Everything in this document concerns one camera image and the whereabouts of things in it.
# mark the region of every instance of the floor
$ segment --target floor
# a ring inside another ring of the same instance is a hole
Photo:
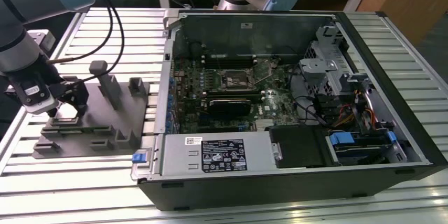
[[[188,0],[179,0],[182,3],[188,3]],[[118,7],[152,7],[160,8],[159,0],[112,0]],[[212,0],[194,0],[199,8],[207,8]],[[98,1],[95,7],[104,7],[104,2]],[[74,14],[64,14],[58,17],[42,20],[27,25],[27,29],[50,29],[58,39],[63,37]],[[448,71],[446,70],[448,60],[448,14],[440,19],[435,28],[428,33],[426,40],[418,46],[418,50],[431,63],[432,67],[448,82]],[[0,90],[6,90],[7,82],[0,78]],[[0,93],[0,139],[8,129],[10,122],[19,110],[19,105]]]

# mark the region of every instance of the aluminum extrusion table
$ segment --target aluminum extrusion table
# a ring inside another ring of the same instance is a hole
[[[143,77],[151,82],[143,139],[150,146],[166,41],[164,9],[119,8],[119,12],[127,47],[114,73],[119,81]],[[348,13],[348,17],[448,158],[447,84],[387,18],[375,13]],[[59,65],[60,73],[84,78],[92,60],[115,61],[118,29],[116,25],[114,38],[100,52]],[[107,30],[106,9],[76,14],[54,57],[91,51]],[[162,212],[131,180],[131,155],[32,158],[47,119],[47,115],[31,115],[22,109],[0,142],[0,223],[446,223],[448,219],[448,170],[404,182],[374,197]]]

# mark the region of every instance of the warning label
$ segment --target warning label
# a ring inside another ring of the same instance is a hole
[[[243,139],[202,141],[206,173],[247,170]]]

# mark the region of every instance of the blue latch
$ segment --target blue latch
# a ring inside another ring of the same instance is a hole
[[[355,139],[351,132],[336,132],[330,136],[331,144],[354,144]]]
[[[395,135],[394,131],[388,131],[387,136],[390,137],[392,143],[398,141],[398,136]]]
[[[132,164],[144,164],[147,162],[147,153],[134,153]]]

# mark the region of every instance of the gray fixture plate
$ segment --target gray fixture plate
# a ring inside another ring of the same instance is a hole
[[[99,135],[94,133],[75,133],[64,134],[63,136],[54,136],[50,139],[43,135],[35,145],[34,158],[59,158],[59,157],[86,157],[86,156],[108,156],[108,155],[128,155],[132,154],[140,147],[143,124],[146,119],[146,110],[148,102],[150,83],[144,83],[146,94],[131,96],[128,83],[119,83],[122,88],[120,100],[122,106],[114,110],[107,98],[102,95],[99,84],[86,84],[90,99],[88,108],[84,116],[80,117],[80,126],[98,127],[114,126],[115,131],[122,131],[124,137],[130,135],[132,129],[135,141],[128,147],[119,147],[115,141],[115,134]],[[48,120],[46,127],[52,126]],[[36,151],[40,144],[55,142],[60,148],[47,151]],[[108,141],[108,147],[91,147],[92,141]]]

